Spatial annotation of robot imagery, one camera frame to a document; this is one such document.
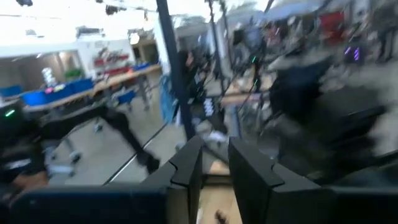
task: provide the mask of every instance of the small object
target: small object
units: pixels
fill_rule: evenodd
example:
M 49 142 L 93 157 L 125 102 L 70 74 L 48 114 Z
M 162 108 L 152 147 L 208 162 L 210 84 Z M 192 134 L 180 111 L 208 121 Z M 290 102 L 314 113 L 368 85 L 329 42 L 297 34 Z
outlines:
M 228 224 L 227 217 L 220 210 L 216 212 L 215 218 L 219 224 Z
M 102 127 L 101 124 L 99 124 L 99 123 L 98 123 L 98 124 L 95 124 L 95 125 L 94 125 L 94 132 L 95 132 L 95 133 L 98 133 L 98 132 L 102 131 L 102 128 L 103 128 L 103 127 Z
M 69 157 L 72 159 L 72 164 L 76 164 L 81 159 L 81 153 L 73 152 L 69 155 Z
M 54 91 L 54 89 L 53 89 L 52 87 L 46 88 L 46 89 L 44 90 L 44 92 L 45 92 L 46 94 L 52 93 L 53 91 Z

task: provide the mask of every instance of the wooden surface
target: wooden surface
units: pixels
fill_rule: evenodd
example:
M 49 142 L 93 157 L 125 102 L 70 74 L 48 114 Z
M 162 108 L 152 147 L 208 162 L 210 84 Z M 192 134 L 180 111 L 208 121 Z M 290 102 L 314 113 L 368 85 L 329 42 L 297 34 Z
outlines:
M 235 96 L 228 96 L 228 94 L 237 94 L 241 93 L 242 91 L 248 92 L 250 88 L 252 87 L 252 78 L 248 78 L 245 86 L 240 86 L 238 84 L 239 80 L 236 80 L 234 83 L 232 83 L 229 88 L 227 89 L 223 99 L 221 100 L 221 104 L 223 105 L 228 105 L 228 104 L 240 104 L 245 101 L 245 99 L 249 96 L 248 93 L 243 93 L 241 95 L 235 95 Z M 266 91 L 268 90 L 272 85 L 272 78 L 271 76 L 266 76 L 265 78 L 262 79 L 261 83 L 261 91 Z M 252 94 L 252 96 L 249 97 L 248 101 L 253 101 L 256 99 L 256 95 Z
M 98 91 L 104 90 L 106 88 L 109 88 L 113 85 L 117 85 L 119 83 L 125 82 L 131 78 L 138 77 L 140 75 L 145 75 L 145 74 L 150 74 L 156 70 L 160 70 L 162 67 L 160 65 L 153 65 L 148 67 L 147 69 L 139 70 L 137 72 L 128 72 L 122 75 L 117 75 L 115 77 L 109 78 L 109 80 L 106 81 L 101 81 L 97 83 L 92 90 L 87 90 L 81 93 L 74 94 L 72 96 L 68 96 L 66 98 L 63 98 L 61 100 L 57 100 L 54 102 L 51 102 L 47 105 L 40 105 L 40 106 L 26 106 L 27 111 L 42 111 L 42 110 L 50 110 L 52 108 L 62 106 L 67 103 L 71 103 L 75 100 L 78 100 L 80 98 L 84 98 L 86 96 L 93 96 L 95 93 Z
M 116 75 L 114 77 L 109 78 L 109 80 L 107 82 L 106 81 L 98 82 L 94 86 L 94 92 L 96 93 L 98 91 L 105 90 L 111 86 L 120 84 L 120 83 L 125 82 L 132 78 L 136 78 L 140 75 L 152 73 L 154 71 L 160 70 L 161 68 L 162 68 L 161 65 L 152 65 L 152 66 L 148 67 L 147 69 L 139 70 L 137 72 L 127 72 L 122 75 Z
M 220 161 L 214 161 L 211 174 L 229 174 L 229 169 Z M 238 204 L 232 187 L 205 187 L 199 199 L 201 218 L 198 224 L 218 224 L 215 213 L 219 210 L 229 224 L 242 224 Z

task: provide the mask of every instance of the blue plastic bin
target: blue plastic bin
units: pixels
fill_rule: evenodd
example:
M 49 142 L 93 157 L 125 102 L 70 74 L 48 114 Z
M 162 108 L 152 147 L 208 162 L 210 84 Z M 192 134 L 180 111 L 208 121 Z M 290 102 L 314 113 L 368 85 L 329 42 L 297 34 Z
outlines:
M 91 90 L 94 88 L 94 83 L 90 78 L 75 80 L 69 83 L 74 94 L 81 93 L 83 91 Z
M 136 92 L 134 91 L 127 91 L 124 94 L 118 96 L 119 104 L 130 103 L 132 99 L 136 97 Z
M 149 63 L 143 63 L 143 64 L 140 64 L 140 65 L 133 66 L 132 70 L 133 71 L 139 71 L 139 70 L 143 70 L 143 69 L 145 69 L 145 68 L 147 68 L 149 66 L 150 66 Z
M 22 93 L 22 88 L 19 85 L 0 88 L 0 95 L 4 97 L 16 96 Z
M 46 93 L 44 92 L 44 90 L 24 93 L 22 99 L 25 101 L 25 104 L 29 106 L 40 106 L 52 103 L 57 100 L 61 100 L 71 95 L 73 95 L 72 86 L 65 85 L 64 89 L 52 93 Z

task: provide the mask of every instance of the table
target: table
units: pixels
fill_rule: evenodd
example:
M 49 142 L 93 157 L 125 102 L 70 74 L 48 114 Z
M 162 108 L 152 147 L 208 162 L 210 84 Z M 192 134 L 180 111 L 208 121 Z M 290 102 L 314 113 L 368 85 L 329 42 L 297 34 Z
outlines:
M 240 80 L 241 79 L 235 80 L 232 84 L 230 84 L 229 88 L 225 92 L 225 96 L 221 99 L 222 105 L 242 104 L 248 97 L 248 101 L 256 100 L 257 94 L 251 94 L 251 96 L 249 96 L 249 93 L 239 94 L 242 91 L 250 91 L 250 88 L 252 87 L 252 78 L 248 79 L 248 82 L 244 84 L 244 87 L 239 86 L 238 82 Z M 266 76 L 262 78 L 261 81 L 261 91 L 267 91 L 272 86 L 271 76 Z
M 221 161 L 214 161 L 210 173 L 229 174 L 229 169 Z M 242 224 L 232 187 L 204 187 L 200 192 L 199 207 L 199 224 L 218 224 L 215 220 L 218 210 L 227 216 L 229 224 Z
M 242 137 L 241 134 L 241 123 L 239 119 L 238 108 L 246 101 L 253 102 L 257 101 L 260 97 L 259 93 L 247 93 L 252 87 L 252 78 L 248 79 L 245 83 L 244 88 L 239 87 L 238 80 L 232 83 L 227 89 L 225 96 L 221 99 L 221 105 L 223 105 L 227 112 L 231 114 L 232 117 L 232 130 L 230 131 L 231 136 Z M 261 91 L 267 91 L 272 86 L 272 77 L 270 75 L 264 77 L 261 83 Z
M 148 102 L 148 99 L 147 99 L 146 94 L 145 94 L 144 84 L 143 84 L 142 79 L 140 77 L 143 76 L 143 75 L 146 75 L 148 73 L 152 73 L 154 71 L 158 71 L 161 68 L 162 67 L 160 65 L 153 65 L 153 66 L 148 67 L 147 69 L 139 70 L 137 72 L 127 72 L 127 73 L 122 74 L 122 75 L 111 77 L 111 78 L 109 78 L 109 80 L 107 82 L 106 81 L 101 81 L 101 82 L 97 83 L 92 90 L 87 90 L 87 91 L 84 91 L 84 92 L 81 92 L 81 93 L 77 93 L 77 94 L 74 94 L 72 96 L 63 98 L 61 100 L 57 100 L 57 101 L 51 102 L 51 103 L 49 103 L 47 105 L 26 106 L 25 109 L 28 112 L 43 111 L 43 110 L 53 111 L 55 108 L 57 108 L 59 106 L 65 105 L 67 103 L 71 103 L 71 102 L 73 102 L 75 100 L 78 100 L 78 99 L 81 99 L 81 98 L 84 98 L 84 97 L 92 97 L 99 91 L 103 91 L 105 89 L 108 89 L 111 86 L 120 84 L 120 83 L 125 82 L 127 80 L 130 80 L 132 78 L 139 78 L 139 81 L 138 81 L 139 82 L 139 91 L 142 94 L 144 103 L 147 106 L 147 105 L 149 105 L 149 102 Z

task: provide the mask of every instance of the metal frame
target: metal frame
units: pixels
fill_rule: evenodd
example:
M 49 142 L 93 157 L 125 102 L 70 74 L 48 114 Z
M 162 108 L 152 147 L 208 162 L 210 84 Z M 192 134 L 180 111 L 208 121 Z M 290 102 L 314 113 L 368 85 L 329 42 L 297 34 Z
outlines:
M 225 86 L 224 86 L 224 73 L 221 68 L 221 57 L 220 57 L 220 48 L 218 44 L 218 39 L 217 39 L 217 28 L 216 28 L 216 23 L 214 22 L 214 12 L 213 12 L 213 0 L 205 0 L 205 2 L 208 3 L 209 9 L 210 9 L 210 23 L 211 23 L 211 29 L 213 31 L 213 39 L 214 39 L 214 45 L 215 45 L 215 57 L 216 57 L 216 70 L 219 72 L 219 78 L 220 78 L 220 87 L 221 87 L 221 94 L 225 94 Z

